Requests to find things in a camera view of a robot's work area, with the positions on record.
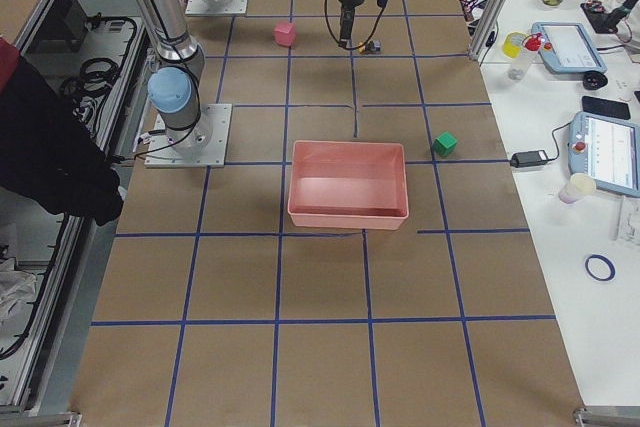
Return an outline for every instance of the black cloth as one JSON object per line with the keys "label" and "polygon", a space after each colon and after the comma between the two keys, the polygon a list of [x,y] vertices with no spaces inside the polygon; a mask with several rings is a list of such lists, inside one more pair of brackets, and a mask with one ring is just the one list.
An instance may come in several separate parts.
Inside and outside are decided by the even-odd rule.
{"label": "black cloth", "polygon": [[22,57],[0,93],[0,185],[51,214],[89,217],[98,225],[122,211],[118,174],[87,129]]}

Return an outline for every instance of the white table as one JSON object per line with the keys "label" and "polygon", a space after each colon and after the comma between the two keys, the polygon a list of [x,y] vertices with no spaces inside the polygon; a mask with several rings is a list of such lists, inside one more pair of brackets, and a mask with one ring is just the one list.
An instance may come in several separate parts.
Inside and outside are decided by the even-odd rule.
{"label": "white table", "polygon": [[[580,77],[552,75],[534,64],[520,82],[507,78],[510,59],[501,52],[506,34],[536,21],[581,22],[593,32],[579,8],[583,0],[559,7],[540,0],[508,0],[499,17],[500,36],[487,55],[482,74],[507,153],[545,149],[555,154],[551,130],[581,110],[582,95],[610,99],[633,97],[640,88],[640,66],[626,52],[603,56],[609,85],[596,92]],[[618,43],[614,36],[593,36],[596,45]],[[625,81],[627,88],[616,84]],[[632,121],[640,123],[640,105],[630,101]],[[580,393],[587,406],[640,405],[640,250],[615,242],[620,197],[598,191],[573,205],[559,201],[569,177],[568,131],[556,134],[560,158],[534,171],[514,169],[536,251],[562,331]],[[584,261],[601,254],[615,265],[610,282],[589,277]]]}

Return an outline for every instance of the green cube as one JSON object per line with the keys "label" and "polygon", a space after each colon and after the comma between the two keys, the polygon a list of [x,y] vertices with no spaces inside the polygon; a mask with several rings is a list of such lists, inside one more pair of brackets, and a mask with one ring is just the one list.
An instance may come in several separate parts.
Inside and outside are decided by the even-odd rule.
{"label": "green cube", "polygon": [[444,132],[436,137],[436,140],[433,142],[433,150],[435,150],[442,157],[446,157],[453,149],[456,148],[458,143],[458,139],[456,139],[449,132]]}

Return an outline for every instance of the red plastic bin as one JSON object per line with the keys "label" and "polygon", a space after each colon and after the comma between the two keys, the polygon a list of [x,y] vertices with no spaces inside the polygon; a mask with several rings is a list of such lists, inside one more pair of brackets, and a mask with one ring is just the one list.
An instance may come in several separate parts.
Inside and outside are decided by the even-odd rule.
{"label": "red plastic bin", "polygon": [[299,140],[287,211],[299,227],[396,230],[409,216],[401,144]]}

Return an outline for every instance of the black smartphone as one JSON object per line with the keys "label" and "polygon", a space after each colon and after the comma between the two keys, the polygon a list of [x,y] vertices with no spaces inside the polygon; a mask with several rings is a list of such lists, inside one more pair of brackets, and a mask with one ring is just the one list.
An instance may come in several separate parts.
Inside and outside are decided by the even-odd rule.
{"label": "black smartphone", "polygon": [[631,118],[629,104],[588,95],[582,96],[582,110],[589,114],[603,115],[614,119],[629,120]]}

